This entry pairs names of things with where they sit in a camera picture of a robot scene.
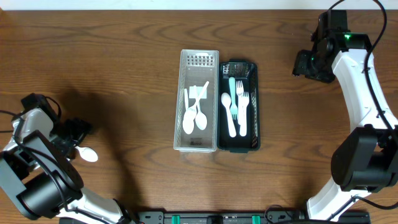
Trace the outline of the white plastic spoon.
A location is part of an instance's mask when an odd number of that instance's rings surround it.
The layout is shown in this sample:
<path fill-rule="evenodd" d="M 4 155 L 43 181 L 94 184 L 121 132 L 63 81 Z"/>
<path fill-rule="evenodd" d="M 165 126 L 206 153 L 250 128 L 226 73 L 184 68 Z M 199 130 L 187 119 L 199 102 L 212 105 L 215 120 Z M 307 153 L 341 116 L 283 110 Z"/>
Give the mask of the white plastic spoon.
<path fill-rule="evenodd" d="M 188 106 L 188 90 L 184 89 L 184 103 L 185 103 L 185 113 L 183 116 L 183 130 L 186 134 L 191 134 L 194 129 L 193 113 Z"/>
<path fill-rule="evenodd" d="M 202 98 L 202 91 L 204 90 L 204 87 L 201 88 L 201 92 L 197 91 L 198 87 L 196 85 L 194 85 L 194 90 L 197 94 L 197 96 L 199 97 L 199 99 Z M 207 117 L 206 115 L 201 111 L 201 106 L 200 106 L 200 101 L 198 101 L 197 103 L 197 115 L 195 117 L 195 123 L 196 126 L 200 129 L 200 130 L 205 130 L 207 127 Z"/>
<path fill-rule="evenodd" d="M 200 99 L 205 94 L 206 89 L 208 87 L 209 81 L 207 81 L 201 89 L 201 92 L 196 96 L 195 103 L 193 106 L 188 106 L 188 91 L 184 89 L 184 102 L 185 102 L 185 113 L 183 116 L 184 121 L 193 120 L 197 115 L 197 106 L 199 104 Z"/>
<path fill-rule="evenodd" d="M 232 114 L 231 114 L 231 110 L 230 110 L 230 106 L 231 106 L 230 95 L 227 93 L 223 93 L 221 95 L 221 103 L 225 107 L 225 110 L 226 110 L 229 136 L 231 138 L 235 138 L 236 137 L 236 129 L 234 126 L 234 122 L 233 122 L 233 118 L 232 118 Z"/>
<path fill-rule="evenodd" d="M 96 162 L 98 160 L 97 153 L 90 147 L 76 146 L 75 149 L 79 152 L 80 157 L 88 162 Z"/>

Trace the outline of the white plastic fork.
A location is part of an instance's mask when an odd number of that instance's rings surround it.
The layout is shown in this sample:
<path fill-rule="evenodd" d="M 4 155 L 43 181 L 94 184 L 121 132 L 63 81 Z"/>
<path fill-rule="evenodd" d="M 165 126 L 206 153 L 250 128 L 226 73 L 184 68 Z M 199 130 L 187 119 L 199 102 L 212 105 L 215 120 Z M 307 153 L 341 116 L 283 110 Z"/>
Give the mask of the white plastic fork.
<path fill-rule="evenodd" d="M 237 120 L 238 107 L 236 104 L 236 80 L 234 77 L 229 77 L 228 82 L 229 82 L 229 90 L 230 90 L 230 97 L 231 97 L 230 112 L 231 112 L 232 118 L 234 120 Z"/>
<path fill-rule="evenodd" d="M 249 93 L 245 91 L 239 101 L 239 115 L 240 115 L 240 136 L 247 135 L 247 107 L 249 104 Z"/>
<path fill-rule="evenodd" d="M 243 93 L 244 93 L 244 87 L 242 81 L 237 81 L 236 82 L 236 94 L 238 96 L 238 124 L 241 125 L 242 123 L 242 118 L 243 118 Z"/>

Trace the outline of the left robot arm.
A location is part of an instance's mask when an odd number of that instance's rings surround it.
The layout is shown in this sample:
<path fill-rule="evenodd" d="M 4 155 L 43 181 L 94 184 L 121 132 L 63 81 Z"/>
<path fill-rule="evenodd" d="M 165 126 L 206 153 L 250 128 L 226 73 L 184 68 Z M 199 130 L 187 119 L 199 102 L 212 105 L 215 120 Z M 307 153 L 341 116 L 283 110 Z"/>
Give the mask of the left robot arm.
<path fill-rule="evenodd" d="M 71 161 L 88 162 L 97 153 L 80 144 L 91 132 L 78 118 L 61 120 L 48 96 L 31 93 L 12 114 L 11 140 L 1 151 L 1 188 L 18 211 L 30 220 L 58 217 L 60 223 L 131 223 L 129 212 L 84 186 Z"/>

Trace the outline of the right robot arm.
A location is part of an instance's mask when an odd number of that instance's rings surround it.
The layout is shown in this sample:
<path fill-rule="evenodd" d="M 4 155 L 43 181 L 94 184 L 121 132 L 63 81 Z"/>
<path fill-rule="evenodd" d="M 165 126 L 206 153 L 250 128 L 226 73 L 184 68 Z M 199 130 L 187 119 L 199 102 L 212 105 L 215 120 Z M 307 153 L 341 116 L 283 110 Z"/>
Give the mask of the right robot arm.
<path fill-rule="evenodd" d="M 397 184 L 397 118 L 374 69 L 373 45 L 348 29 L 345 10 L 320 14 L 311 50 L 297 54 L 292 74 L 338 80 L 349 114 L 350 134 L 333 153 L 331 178 L 306 202 L 309 220 L 336 222 L 357 200 Z"/>

